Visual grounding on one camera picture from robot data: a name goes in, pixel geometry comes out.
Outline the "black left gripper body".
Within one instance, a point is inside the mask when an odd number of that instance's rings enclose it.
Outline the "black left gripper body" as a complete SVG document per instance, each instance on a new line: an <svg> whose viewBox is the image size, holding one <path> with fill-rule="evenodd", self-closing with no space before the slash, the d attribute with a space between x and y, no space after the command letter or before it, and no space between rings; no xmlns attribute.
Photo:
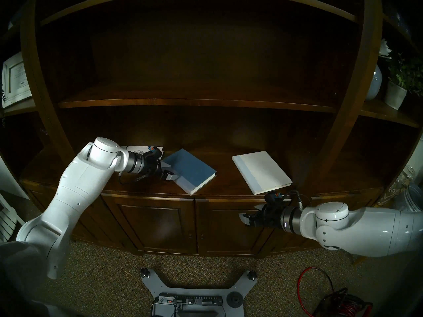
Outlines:
<svg viewBox="0 0 423 317"><path fill-rule="evenodd" d="M162 176L161 158L152 155L142 155L144 165L142 168L143 177Z"/></svg>

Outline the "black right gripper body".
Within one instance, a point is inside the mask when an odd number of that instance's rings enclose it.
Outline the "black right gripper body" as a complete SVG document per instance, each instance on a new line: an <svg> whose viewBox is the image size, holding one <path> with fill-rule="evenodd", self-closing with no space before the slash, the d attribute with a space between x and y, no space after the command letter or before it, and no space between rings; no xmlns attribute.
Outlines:
<svg viewBox="0 0 423 317"><path fill-rule="evenodd" d="M257 212L256 226L259 227L281 227L283 204L267 203Z"/></svg>

